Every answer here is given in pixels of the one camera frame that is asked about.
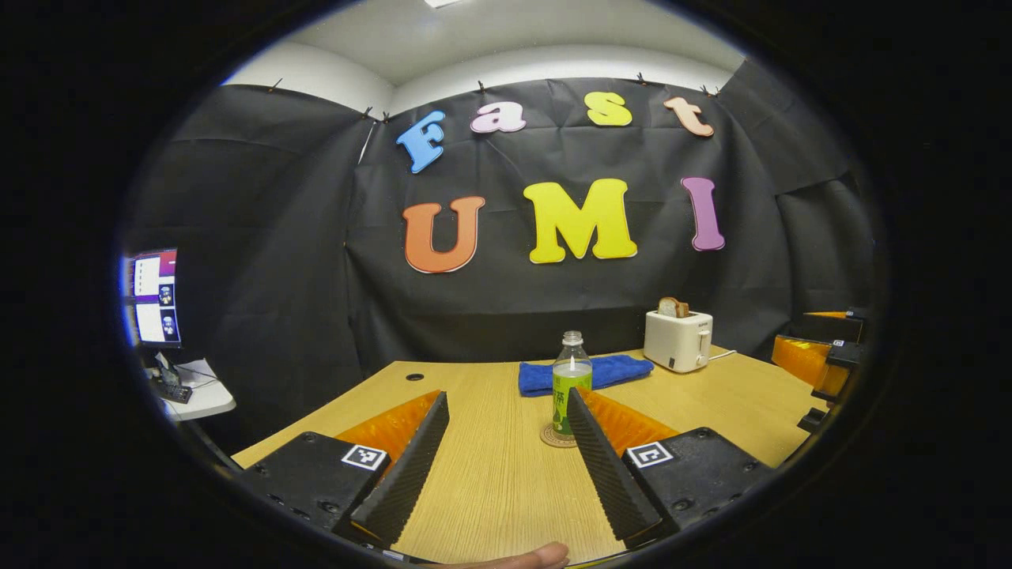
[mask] ceiling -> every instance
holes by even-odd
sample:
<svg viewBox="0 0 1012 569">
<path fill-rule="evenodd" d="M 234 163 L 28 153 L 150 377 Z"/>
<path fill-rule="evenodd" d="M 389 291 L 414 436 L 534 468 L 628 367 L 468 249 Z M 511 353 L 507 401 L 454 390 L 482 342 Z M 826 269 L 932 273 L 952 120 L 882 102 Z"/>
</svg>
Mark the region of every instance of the ceiling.
<svg viewBox="0 0 1012 569">
<path fill-rule="evenodd" d="M 402 85 L 443 67 L 523 48 L 642 48 L 735 71 L 742 55 L 648 0 L 364 0 L 289 40 L 325 50 Z"/>
</svg>

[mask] green bottle label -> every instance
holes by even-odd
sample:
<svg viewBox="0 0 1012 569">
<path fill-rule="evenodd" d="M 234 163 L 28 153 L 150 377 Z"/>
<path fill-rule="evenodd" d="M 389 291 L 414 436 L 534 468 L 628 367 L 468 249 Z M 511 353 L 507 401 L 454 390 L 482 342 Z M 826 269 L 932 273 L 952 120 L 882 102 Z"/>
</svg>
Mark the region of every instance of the green bottle label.
<svg viewBox="0 0 1012 569">
<path fill-rule="evenodd" d="M 566 413 L 569 405 L 570 388 L 582 386 L 585 389 L 591 388 L 591 370 L 589 365 L 578 365 L 575 371 L 566 370 L 566 376 L 558 373 L 552 374 L 552 389 L 554 392 L 553 402 L 555 413 L 552 415 L 552 426 L 559 434 L 573 434 L 573 429 L 569 426 L 569 417 Z"/>
</svg>

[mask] wooden table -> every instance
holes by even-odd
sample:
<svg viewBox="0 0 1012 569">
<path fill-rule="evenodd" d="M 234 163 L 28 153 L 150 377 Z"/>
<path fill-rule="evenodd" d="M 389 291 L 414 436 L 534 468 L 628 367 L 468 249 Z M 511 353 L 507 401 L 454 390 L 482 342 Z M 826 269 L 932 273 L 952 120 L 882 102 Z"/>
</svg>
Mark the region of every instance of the wooden table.
<svg viewBox="0 0 1012 569">
<path fill-rule="evenodd" d="M 711 355 L 725 351 L 713 346 Z M 623 353 L 643 357 L 643 350 Z M 409 374 L 425 378 L 407 381 Z M 395 361 L 233 459 L 248 468 L 303 431 L 334 435 L 438 389 L 446 392 L 449 426 L 394 550 L 440 563 L 515 555 L 551 541 L 569 546 L 572 563 L 623 551 L 579 450 L 549 446 L 538 435 L 552 397 L 520 397 L 518 374 L 515 361 Z M 680 432 L 710 427 L 770 467 L 804 441 L 796 425 L 809 409 L 826 410 L 811 392 L 780 368 L 738 353 L 684 375 L 658 365 L 648 378 L 600 390 Z"/>
</svg>

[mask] keyboard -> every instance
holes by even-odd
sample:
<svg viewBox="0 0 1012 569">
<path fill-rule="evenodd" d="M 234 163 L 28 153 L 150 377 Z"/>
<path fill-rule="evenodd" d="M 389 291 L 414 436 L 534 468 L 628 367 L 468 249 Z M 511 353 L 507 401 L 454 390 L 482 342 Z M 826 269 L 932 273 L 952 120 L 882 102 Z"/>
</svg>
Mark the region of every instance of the keyboard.
<svg viewBox="0 0 1012 569">
<path fill-rule="evenodd" d="M 193 388 L 186 386 L 173 386 L 162 382 L 155 382 L 155 390 L 163 399 L 175 401 L 176 403 L 186 403 L 193 395 Z"/>
</svg>

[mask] pink letter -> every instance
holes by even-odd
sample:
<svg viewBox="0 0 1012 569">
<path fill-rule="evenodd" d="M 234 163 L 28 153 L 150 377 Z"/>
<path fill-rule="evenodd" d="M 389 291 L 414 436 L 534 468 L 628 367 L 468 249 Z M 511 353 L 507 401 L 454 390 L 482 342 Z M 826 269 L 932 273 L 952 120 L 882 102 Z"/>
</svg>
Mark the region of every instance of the pink letter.
<svg viewBox="0 0 1012 569">
<path fill-rule="evenodd" d="M 476 133 L 514 133 L 527 126 L 522 116 L 523 107 L 519 103 L 494 102 L 478 109 L 478 118 L 471 121 L 471 130 Z"/>
<path fill-rule="evenodd" d="M 692 213 L 696 219 L 692 248 L 696 251 L 723 249 L 724 236 L 716 228 L 716 211 L 713 210 L 713 182 L 706 178 L 682 178 L 682 185 L 692 199 Z"/>
<path fill-rule="evenodd" d="M 699 117 L 696 116 L 702 112 L 698 106 L 689 104 L 689 101 L 682 97 L 670 98 L 664 101 L 664 106 L 675 111 L 678 120 L 682 123 L 682 127 L 685 127 L 686 131 L 700 137 L 713 136 L 713 128 L 709 125 L 703 125 L 699 121 Z"/>
</svg>

